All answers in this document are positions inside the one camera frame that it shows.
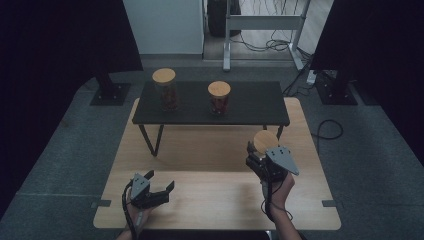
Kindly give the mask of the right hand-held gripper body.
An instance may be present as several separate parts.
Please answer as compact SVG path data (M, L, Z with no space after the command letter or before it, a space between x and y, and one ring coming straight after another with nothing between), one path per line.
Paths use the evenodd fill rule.
M265 182L282 182L288 173L299 175L290 150L282 146L267 149L264 154L250 152L246 165Z

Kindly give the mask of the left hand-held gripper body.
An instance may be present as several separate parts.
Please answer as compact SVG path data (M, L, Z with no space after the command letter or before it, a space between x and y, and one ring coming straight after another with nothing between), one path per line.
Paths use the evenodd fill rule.
M148 209L169 202L169 194L163 191L150 191L150 179L136 173L131 182L130 203L140 209Z

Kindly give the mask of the glass jar of white grains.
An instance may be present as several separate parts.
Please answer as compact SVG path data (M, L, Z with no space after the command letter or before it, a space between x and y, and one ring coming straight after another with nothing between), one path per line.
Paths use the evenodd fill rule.
M253 146L255 153L259 156L263 156L268 149L278 147L279 141L272 132L261 130L255 134Z

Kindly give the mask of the black metal shelf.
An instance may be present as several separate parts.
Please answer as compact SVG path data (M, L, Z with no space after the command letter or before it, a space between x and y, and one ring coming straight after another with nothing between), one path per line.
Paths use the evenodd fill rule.
M279 82L230 82L227 112L210 110L207 81L181 81L176 84L178 108L161 109L160 94L153 82L144 84L132 122L138 125L153 156L158 155L165 125L259 125L278 126L277 138L290 124Z

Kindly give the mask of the glass jar of red chilies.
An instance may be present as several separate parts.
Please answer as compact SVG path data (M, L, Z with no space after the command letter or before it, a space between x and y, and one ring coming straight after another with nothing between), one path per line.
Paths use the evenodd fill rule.
M225 81L214 81L209 84L210 110L213 114L224 115L228 109L231 86Z

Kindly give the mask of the glass jar of star anise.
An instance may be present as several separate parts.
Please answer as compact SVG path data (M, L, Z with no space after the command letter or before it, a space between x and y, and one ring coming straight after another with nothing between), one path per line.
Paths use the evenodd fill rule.
M178 108L175 77L176 73L171 68L161 68L152 74L152 79L160 97L161 108L164 111L174 111Z

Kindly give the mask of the person's left hand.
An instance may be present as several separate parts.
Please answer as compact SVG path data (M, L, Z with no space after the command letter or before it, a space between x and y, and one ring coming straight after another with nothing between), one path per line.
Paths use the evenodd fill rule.
M140 234L145 224L147 223L148 218L151 212L153 211L153 208L140 209L133 206L131 203L127 203L126 206L127 206L129 216L132 220L134 229L137 234Z

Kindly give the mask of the person's right hand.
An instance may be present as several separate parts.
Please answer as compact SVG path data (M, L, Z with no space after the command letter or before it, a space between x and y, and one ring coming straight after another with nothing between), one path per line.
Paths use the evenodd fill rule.
M288 173L282 182L267 183L262 181L261 186L265 200L265 211L271 216L277 211L287 214L286 201L294 185L295 181L291 173Z

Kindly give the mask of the black stand base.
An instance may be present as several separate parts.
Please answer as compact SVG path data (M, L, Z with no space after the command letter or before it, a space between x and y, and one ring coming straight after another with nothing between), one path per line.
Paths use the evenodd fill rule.
M122 106L130 90L130 83L114 83L108 73L95 76L98 89L90 102L91 106Z
M324 105L356 105L357 101L349 89L350 75L337 71L332 75L322 70L317 73L315 87Z

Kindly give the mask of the black round bin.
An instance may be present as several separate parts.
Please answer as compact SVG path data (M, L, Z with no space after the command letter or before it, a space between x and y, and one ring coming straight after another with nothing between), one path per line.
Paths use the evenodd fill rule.
M226 36L227 0L207 0L208 28L211 36ZM230 0L230 15L241 15L239 0ZM230 30L230 37L237 36L241 30Z

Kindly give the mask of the white panel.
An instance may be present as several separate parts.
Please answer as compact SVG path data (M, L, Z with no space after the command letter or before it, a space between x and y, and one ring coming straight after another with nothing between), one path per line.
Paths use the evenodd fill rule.
M203 0L123 0L140 54L201 55Z

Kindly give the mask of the grey metal desk frame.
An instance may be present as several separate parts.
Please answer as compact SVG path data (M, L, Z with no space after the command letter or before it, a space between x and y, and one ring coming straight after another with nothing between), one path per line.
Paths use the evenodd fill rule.
M306 0L302 12L299 15L232 15L230 5L232 0L226 0L225 15L225 41L223 49L223 71L228 72L231 69L231 30L292 30L295 32L294 38L288 44L288 49L294 64L298 70L304 68L298 43L306 21L307 12L311 0Z

